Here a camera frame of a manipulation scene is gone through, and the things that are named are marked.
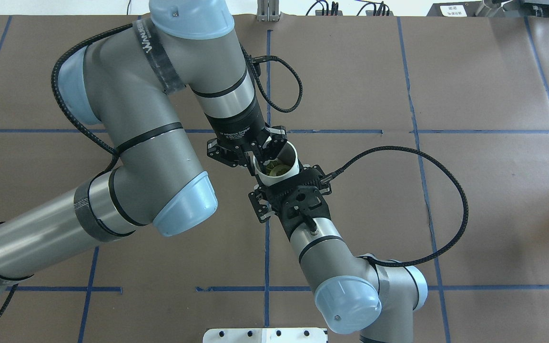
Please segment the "white bracket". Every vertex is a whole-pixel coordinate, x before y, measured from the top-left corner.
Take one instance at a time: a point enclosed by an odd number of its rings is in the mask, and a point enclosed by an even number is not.
[[[227,328],[210,329],[203,343],[327,343],[321,328]]]
[[[257,21],[279,21],[279,0],[257,0]]]

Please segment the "white background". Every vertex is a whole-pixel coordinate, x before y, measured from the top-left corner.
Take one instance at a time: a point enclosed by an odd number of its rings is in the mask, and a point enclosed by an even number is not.
[[[232,14],[257,13],[257,0],[226,0]],[[340,0],[344,15],[355,15],[364,5],[355,0]],[[305,15],[313,0],[280,0],[280,10]],[[432,0],[386,0],[395,15],[424,17]],[[128,0],[0,0],[0,15],[124,15]],[[131,14],[148,13],[148,0],[131,0]]]

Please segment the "table surface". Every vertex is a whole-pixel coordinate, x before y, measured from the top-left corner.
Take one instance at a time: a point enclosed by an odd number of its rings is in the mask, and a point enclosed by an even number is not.
[[[50,72],[70,46],[135,19],[0,17],[0,221],[109,162],[61,115]],[[303,80],[293,113],[261,104],[304,163],[329,172],[373,146],[403,145],[443,162],[466,190],[465,236],[419,265],[429,298],[415,315],[416,342],[549,342],[549,20],[235,19],[249,53],[280,56]],[[262,82],[281,106],[294,102],[280,65]],[[214,134],[189,90],[172,101],[217,213],[179,236],[148,226],[37,273],[0,320],[0,342],[200,342],[207,328],[325,325],[280,224],[253,215],[254,180],[205,157]],[[379,152],[333,182],[327,200],[353,252],[409,260],[455,234],[458,194],[420,162]]]

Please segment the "sticker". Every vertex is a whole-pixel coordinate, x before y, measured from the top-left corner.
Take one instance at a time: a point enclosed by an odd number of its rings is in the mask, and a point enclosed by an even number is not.
[[[442,11],[444,17],[467,17],[465,6],[463,5],[440,6],[440,11]]]

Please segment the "gray robotic arm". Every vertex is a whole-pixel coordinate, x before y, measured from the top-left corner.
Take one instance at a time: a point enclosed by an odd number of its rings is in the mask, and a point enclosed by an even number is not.
[[[299,163],[283,126],[265,123],[224,0],[151,0],[150,9],[150,19],[61,66],[65,104],[82,122],[104,124],[123,166],[0,223],[0,294],[146,224],[172,236],[215,212],[207,172],[167,96],[189,85],[215,131],[207,155],[256,176],[255,213],[264,221],[268,209],[281,220],[327,325],[337,333],[362,330],[365,343],[411,342],[425,278],[414,267],[381,267],[351,254],[323,198],[323,173]],[[267,166],[275,160],[288,171],[272,176]]]

